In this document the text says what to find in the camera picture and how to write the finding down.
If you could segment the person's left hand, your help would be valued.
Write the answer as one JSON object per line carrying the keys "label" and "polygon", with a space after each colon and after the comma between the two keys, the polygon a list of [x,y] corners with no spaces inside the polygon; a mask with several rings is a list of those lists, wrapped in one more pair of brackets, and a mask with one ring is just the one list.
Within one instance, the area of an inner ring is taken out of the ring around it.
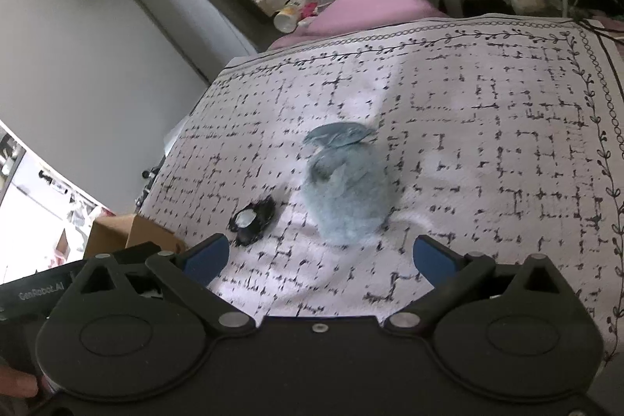
{"label": "person's left hand", "polygon": [[0,394],[14,398],[32,398],[38,394],[39,386],[34,375],[22,373],[12,367],[0,366]]}

